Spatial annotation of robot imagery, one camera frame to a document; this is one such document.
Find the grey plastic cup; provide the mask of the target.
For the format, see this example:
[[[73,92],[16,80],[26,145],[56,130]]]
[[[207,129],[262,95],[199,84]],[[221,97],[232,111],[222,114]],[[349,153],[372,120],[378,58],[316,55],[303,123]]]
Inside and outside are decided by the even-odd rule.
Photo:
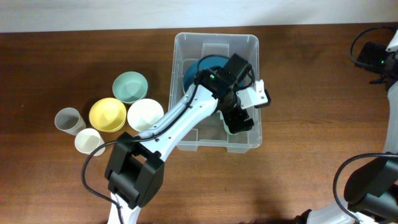
[[[76,136],[86,128],[86,123],[75,108],[64,108],[60,110],[54,119],[57,129]]]

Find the green plastic cup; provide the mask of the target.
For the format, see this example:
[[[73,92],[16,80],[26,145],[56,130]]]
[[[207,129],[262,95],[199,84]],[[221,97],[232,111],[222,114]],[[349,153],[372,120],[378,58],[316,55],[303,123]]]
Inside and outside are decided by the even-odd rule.
[[[237,135],[237,134],[239,134],[239,132],[231,133],[230,130],[229,130],[229,127],[226,125],[224,120],[223,120],[223,126],[224,126],[224,130],[226,131],[227,134],[229,134],[229,135]]]

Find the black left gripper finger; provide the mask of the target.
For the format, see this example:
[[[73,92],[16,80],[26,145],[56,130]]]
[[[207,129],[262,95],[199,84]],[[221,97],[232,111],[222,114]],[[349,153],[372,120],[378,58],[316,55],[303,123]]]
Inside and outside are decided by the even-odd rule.
[[[255,108],[263,108],[263,107],[269,106],[271,104],[271,98],[269,96],[269,92],[265,89],[264,93],[266,95],[267,102],[263,103],[263,104],[260,104],[260,105],[256,105],[256,106],[254,106]]]
[[[231,133],[250,131],[254,126],[254,120],[246,109],[238,108],[229,113],[221,112],[220,115],[222,115],[222,120],[225,121]]]

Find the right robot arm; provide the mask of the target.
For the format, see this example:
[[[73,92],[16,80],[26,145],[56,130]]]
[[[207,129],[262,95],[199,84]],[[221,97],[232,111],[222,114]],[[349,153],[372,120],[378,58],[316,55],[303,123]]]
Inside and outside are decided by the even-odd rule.
[[[397,41],[366,43],[349,65],[328,50],[302,58],[271,83],[271,144],[233,164],[233,182],[275,215],[333,201],[296,223],[397,219]]]

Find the cream plastic cup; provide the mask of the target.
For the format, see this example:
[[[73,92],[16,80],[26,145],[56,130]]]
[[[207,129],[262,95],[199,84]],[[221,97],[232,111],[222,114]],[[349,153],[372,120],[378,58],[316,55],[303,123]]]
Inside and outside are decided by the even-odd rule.
[[[83,153],[90,155],[98,146],[104,144],[100,133],[93,128],[86,128],[80,131],[75,138],[75,148]]]

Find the yellow plastic bowl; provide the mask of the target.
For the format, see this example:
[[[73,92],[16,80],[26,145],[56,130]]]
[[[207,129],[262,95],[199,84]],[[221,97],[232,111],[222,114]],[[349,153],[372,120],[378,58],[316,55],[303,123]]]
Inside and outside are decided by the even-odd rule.
[[[98,131],[113,133],[119,131],[126,123],[125,105],[116,98],[103,98],[90,109],[89,121]]]

